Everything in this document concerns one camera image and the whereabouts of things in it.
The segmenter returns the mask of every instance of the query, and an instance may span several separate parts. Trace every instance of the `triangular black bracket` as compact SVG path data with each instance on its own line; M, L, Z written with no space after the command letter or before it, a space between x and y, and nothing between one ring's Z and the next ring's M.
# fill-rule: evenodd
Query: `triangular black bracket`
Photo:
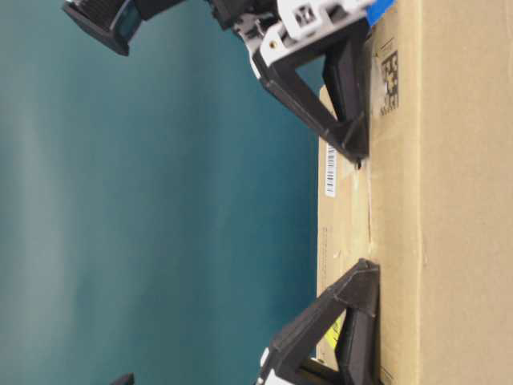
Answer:
M274 338L256 384L377 385L378 302L379 266L360 260ZM344 311L335 371L310 355Z
M369 155L362 66L363 46L369 32L369 23L362 18L270 66L260 50L252 57L264 88L354 163ZM321 56L326 57L323 77L337 118L296 73L298 67Z

